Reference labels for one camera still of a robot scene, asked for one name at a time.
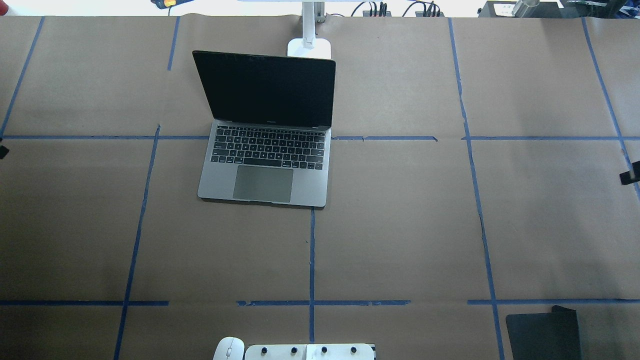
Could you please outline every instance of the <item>trackpad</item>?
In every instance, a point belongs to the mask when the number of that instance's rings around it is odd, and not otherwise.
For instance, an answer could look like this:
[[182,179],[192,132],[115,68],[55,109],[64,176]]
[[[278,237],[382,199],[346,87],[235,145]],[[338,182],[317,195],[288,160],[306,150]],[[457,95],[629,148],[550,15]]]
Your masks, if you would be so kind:
[[290,202],[293,170],[238,166],[234,198]]

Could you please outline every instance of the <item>black clip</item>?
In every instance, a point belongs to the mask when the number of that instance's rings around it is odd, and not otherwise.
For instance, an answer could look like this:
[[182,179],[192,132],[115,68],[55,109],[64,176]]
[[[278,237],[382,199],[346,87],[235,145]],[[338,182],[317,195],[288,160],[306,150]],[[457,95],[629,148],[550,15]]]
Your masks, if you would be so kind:
[[4,157],[9,153],[9,149],[0,145],[0,160],[4,159]]
[[640,161],[631,164],[632,170],[620,174],[622,185],[629,185],[640,181]]

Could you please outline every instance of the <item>desk lamp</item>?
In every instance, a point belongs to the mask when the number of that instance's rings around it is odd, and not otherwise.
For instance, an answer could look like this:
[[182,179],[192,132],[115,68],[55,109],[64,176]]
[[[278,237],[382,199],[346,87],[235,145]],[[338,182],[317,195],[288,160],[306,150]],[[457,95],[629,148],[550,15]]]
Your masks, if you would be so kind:
[[[293,3],[295,0],[240,0]],[[324,1],[302,0],[302,38],[295,38],[287,46],[287,56],[299,58],[331,59],[331,44],[327,39],[316,38],[316,13],[324,21]]]

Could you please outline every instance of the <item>white computer mouse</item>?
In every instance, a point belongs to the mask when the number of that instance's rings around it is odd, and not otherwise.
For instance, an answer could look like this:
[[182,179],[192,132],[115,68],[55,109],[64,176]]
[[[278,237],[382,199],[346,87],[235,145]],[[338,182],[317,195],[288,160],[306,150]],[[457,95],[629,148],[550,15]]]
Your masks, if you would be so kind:
[[238,338],[227,337],[218,343],[213,360],[243,360],[244,342]]

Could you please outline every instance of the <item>laptop keyboard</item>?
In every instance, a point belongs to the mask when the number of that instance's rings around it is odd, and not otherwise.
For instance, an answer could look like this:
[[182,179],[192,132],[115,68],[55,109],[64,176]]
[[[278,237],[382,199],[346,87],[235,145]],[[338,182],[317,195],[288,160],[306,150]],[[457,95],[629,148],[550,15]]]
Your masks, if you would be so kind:
[[218,125],[211,161],[322,170],[324,133]]

